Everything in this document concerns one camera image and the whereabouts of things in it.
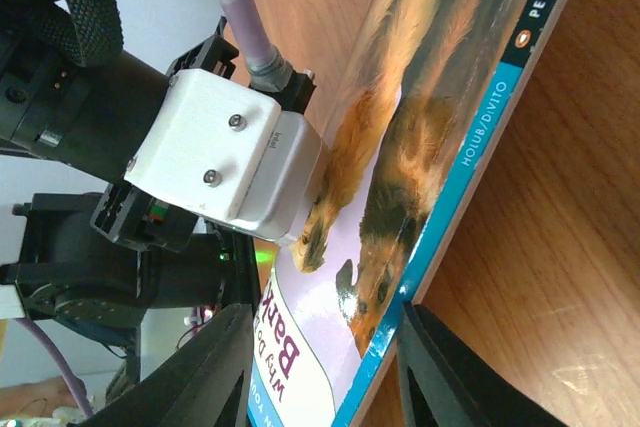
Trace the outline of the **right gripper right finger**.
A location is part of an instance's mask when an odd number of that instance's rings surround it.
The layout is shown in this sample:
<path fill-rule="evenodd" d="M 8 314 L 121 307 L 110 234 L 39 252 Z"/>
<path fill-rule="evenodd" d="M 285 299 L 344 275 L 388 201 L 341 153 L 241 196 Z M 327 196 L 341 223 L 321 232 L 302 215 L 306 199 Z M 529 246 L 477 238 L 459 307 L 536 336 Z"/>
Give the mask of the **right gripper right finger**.
<path fill-rule="evenodd" d="M 407 426 L 562 426 L 423 305 L 402 307 L 398 378 Z"/>

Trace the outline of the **dog cover paperback book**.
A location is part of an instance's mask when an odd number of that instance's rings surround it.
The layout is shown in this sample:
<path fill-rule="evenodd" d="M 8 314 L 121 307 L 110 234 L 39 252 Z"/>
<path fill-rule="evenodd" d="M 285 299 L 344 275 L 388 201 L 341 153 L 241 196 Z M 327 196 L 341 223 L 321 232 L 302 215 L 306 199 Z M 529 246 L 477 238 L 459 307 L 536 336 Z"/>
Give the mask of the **dog cover paperback book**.
<path fill-rule="evenodd" d="M 254 320 L 253 426 L 356 426 L 565 0 L 371 0 Z"/>

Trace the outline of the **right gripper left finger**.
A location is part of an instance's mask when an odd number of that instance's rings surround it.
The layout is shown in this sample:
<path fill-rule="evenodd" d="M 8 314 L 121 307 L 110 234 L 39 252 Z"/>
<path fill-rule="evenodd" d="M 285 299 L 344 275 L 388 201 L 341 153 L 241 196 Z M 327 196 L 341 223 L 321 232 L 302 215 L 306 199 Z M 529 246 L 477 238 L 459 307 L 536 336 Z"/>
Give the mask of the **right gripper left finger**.
<path fill-rule="evenodd" d="M 252 355 L 252 309 L 230 305 L 144 381 L 84 424 L 247 426 Z"/>

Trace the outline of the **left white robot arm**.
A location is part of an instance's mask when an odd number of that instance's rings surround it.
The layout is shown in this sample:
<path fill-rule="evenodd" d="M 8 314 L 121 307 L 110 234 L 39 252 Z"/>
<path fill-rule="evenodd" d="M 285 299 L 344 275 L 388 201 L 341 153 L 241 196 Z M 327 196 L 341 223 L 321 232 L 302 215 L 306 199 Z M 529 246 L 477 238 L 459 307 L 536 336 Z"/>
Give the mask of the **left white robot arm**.
<path fill-rule="evenodd" d="M 283 240 L 322 148 L 315 85 L 239 0 L 160 72 L 124 48 L 116 0 L 1 0 L 1 151 L 106 183 L 36 194 L 1 285 L 21 322 L 54 320 L 126 346 L 151 309 L 257 307 L 253 241 Z"/>

